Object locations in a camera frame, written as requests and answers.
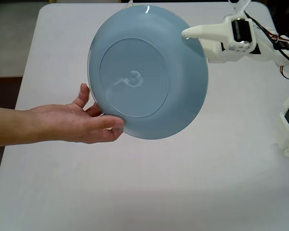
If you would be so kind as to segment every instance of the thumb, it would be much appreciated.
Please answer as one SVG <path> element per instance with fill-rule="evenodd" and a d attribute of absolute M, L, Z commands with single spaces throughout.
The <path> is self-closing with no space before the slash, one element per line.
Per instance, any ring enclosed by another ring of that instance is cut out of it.
<path fill-rule="evenodd" d="M 124 127 L 124 120 L 113 115 L 91 117 L 89 119 L 89 125 L 88 125 L 88 128 L 90 130 L 103 130 L 106 128 L 114 128 L 117 130 L 123 130 L 123 127 Z"/>

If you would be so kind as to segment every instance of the white table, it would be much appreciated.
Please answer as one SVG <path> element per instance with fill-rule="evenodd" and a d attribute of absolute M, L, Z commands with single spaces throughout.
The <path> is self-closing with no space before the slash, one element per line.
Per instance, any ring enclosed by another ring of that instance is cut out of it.
<path fill-rule="evenodd" d="M 227 3 L 156 4 L 190 25 Z M 37 21 L 17 109 L 69 103 L 99 26 L 123 4 L 54 4 Z M 272 26 L 267 8 L 248 12 Z M 7 147 L 0 231 L 289 231 L 289 158 L 274 139 L 289 81 L 273 62 L 209 64 L 205 104 L 167 139 Z"/>

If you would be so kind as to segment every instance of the gray floor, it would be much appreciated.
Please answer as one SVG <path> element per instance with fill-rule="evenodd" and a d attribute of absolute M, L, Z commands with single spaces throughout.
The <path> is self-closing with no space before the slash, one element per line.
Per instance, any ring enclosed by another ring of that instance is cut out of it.
<path fill-rule="evenodd" d="M 23 75 L 38 13 L 46 4 L 0 4 L 0 77 Z"/>

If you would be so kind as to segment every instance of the blue plate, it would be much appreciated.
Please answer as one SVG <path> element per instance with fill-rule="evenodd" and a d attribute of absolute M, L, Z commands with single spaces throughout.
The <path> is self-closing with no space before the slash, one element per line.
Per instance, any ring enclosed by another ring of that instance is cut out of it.
<path fill-rule="evenodd" d="M 208 67 L 199 40 L 181 36 L 188 27 L 163 8 L 135 6 L 97 31 L 88 57 L 91 92 L 105 114 L 125 120 L 125 133 L 165 138 L 200 111 Z"/>

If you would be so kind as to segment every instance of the wire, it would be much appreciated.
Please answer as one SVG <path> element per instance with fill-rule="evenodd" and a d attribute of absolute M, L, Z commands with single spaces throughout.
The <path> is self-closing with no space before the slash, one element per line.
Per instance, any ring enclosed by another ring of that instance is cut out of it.
<path fill-rule="evenodd" d="M 289 80 L 289 78 L 284 75 L 284 66 L 283 65 L 279 67 L 279 71 L 284 78 Z"/>
<path fill-rule="evenodd" d="M 259 28 L 260 30 L 263 31 L 263 33 L 268 37 L 268 39 L 271 41 L 271 43 L 273 44 L 273 47 L 276 47 L 275 42 L 272 40 L 271 35 L 273 35 L 271 32 L 269 32 L 267 29 L 265 29 L 260 23 L 258 23 L 258 21 L 254 18 L 252 18 L 248 13 L 246 13 L 246 11 L 244 11 L 246 17 L 250 18 Z M 289 61 L 289 56 L 287 56 L 280 48 L 277 48 L 277 50 Z"/>

